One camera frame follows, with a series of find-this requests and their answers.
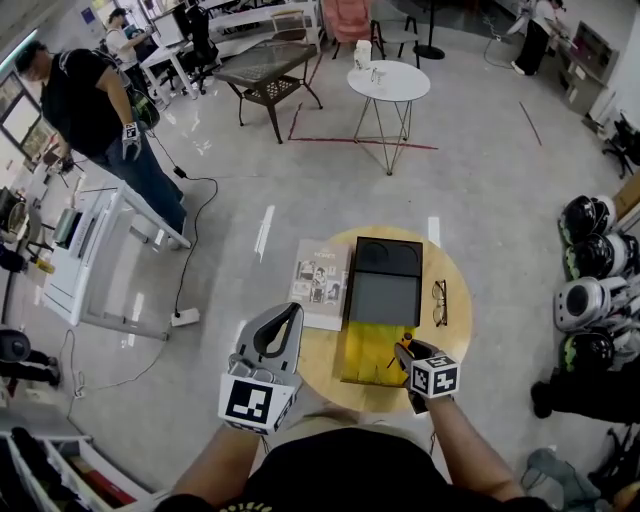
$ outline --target black chair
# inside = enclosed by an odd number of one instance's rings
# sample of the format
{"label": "black chair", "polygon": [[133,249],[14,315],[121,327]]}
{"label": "black chair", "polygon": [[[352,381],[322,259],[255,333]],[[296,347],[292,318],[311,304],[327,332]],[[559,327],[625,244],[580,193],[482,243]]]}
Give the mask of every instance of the black chair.
{"label": "black chair", "polygon": [[[213,71],[218,67],[218,48],[209,39],[209,18],[201,7],[191,7],[187,10],[187,19],[191,25],[193,51],[179,57],[180,64],[190,76],[191,83],[198,83],[200,94],[206,94],[204,80],[213,76]],[[173,90],[173,78],[171,73],[170,85]],[[187,94],[187,89],[182,88],[182,94]]]}
{"label": "black chair", "polygon": [[622,167],[620,179],[623,179],[627,170],[630,174],[633,174],[629,160],[631,160],[634,165],[640,165],[640,131],[636,130],[629,121],[627,121],[627,118],[622,112],[620,113],[620,117],[622,118],[620,121],[613,123],[617,133],[605,142],[611,147],[603,149],[602,154],[606,155],[607,153],[611,153],[618,157],[620,166]]}

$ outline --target white round table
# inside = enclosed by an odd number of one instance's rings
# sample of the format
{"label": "white round table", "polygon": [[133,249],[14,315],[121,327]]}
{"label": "white round table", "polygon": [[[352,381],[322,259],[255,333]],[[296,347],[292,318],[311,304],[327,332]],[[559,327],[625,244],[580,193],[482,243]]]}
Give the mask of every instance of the white round table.
{"label": "white round table", "polygon": [[[362,110],[362,115],[360,116],[360,121],[358,122],[358,127],[356,128],[356,133],[353,136],[353,141],[356,143],[381,143],[384,149],[386,163],[386,166],[383,165],[383,167],[386,169],[387,175],[391,176],[402,148],[406,147],[406,144],[401,144],[400,140],[403,139],[406,142],[411,136],[411,111],[413,109],[413,102],[429,92],[429,89],[431,89],[431,81],[427,75],[418,68],[414,68],[404,62],[374,60],[371,61],[369,69],[359,70],[354,68],[349,71],[347,74],[347,82],[349,82],[349,86],[354,91],[367,98],[364,109]],[[382,121],[380,120],[380,113],[378,111],[378,101],[387,101],[394,104],[398,117],[400,118],[400,133],[398,135],[384,135]],[[380,136],[358,137],[362,120],[372,102],[376,110],[376,117],[378,118]],[[398,103],[405,102],[407,105],[403,115],[400,113]],[[395,146],[391,160],[389,160],[387,146]]]}

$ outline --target white glove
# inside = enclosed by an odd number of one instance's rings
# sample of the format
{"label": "white glove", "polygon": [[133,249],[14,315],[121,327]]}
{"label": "white glove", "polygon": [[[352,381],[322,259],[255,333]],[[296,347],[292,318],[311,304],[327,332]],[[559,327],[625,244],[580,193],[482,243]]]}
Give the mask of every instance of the white glove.
{"label": "white glove", "polygon": [[133,147],[133,156],[131,160],[136,160],[142,150],[142,140],[140,139],[140,130],[138,124],[134,121],[124,125],[122,129],[122,159],[129,160],[127,156],[132,153],[129,148]]}

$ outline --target office chair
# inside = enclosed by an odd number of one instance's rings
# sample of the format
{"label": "office chair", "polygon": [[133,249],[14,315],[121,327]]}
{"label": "office chair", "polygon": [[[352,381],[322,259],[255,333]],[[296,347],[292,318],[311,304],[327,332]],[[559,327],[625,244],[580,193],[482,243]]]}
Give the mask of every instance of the office chair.
{"label": "office chair", "polygon": [[271,15],[271,21],[273,21],[273,29],[276,31],[271,38],[274,41],[308,42],[307,27],[304,20],[304,11],[302,9],[289,9],[286,11],[274,12]]}
{"label": "office chair", "polygon": [[[191,24],[191,41],[193,51],[180,57],[180,64],[190,75],[190,82],[198,83],[200,94],[206,94],[204,80],[208,76],[213,76],[213,71],[218,67],[218,48],[209,39],[209,18],[204,9],[198,6],[189,8],[186,12],[187,19]],[[170,79],[173,90],[173,76]],[[182,94],[187,94],[187,89],[182,88]]]}
{"label": "office chair", "polygon": [[611,153],[618,157],[622,168],[620,179],[623,179],[627,170],[633,174],[629,160],[635,165],[640,165],[640,131],[629,123],[624,113],[620,112],[620,117],[620,121],[613,123],[617,133],[606,141],[611,147],[603,149],[602,154]]}

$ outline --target human arm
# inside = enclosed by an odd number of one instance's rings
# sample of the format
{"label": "human arm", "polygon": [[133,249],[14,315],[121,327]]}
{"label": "human arm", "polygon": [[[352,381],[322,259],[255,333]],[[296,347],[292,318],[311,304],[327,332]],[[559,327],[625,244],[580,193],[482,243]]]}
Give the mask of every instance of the human arm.
{"label": "human arm", "polygon": [[121,50],[128,50],[129,48],[133,48],[134,46],[140,44],[142,41],[144,41],[147,37],[149,37],[150,33],[149,32],[143,32],[142,34],[137,35],[136,37],[132,37],[131,39],[127,39],[127,42],[124,43],[120,49]]}
{"label": "human arm", "polygon": [[449,397],[427,399],[454,485],[508,501],[525,496],[513,472]]}
{"label": "human arm", "polygon": [[133,123],[133,113],[129,104],[129,97],[124,90],[118,74],[107,66],[98,79],[96,87],[109,96],[109,101],[120,118],[122,126]]}
{"label": "human arm", "polygon": [[260,437],[221,426],[176,483],[173,494],[191,494],[219,506],[240,496],[251,472]]}

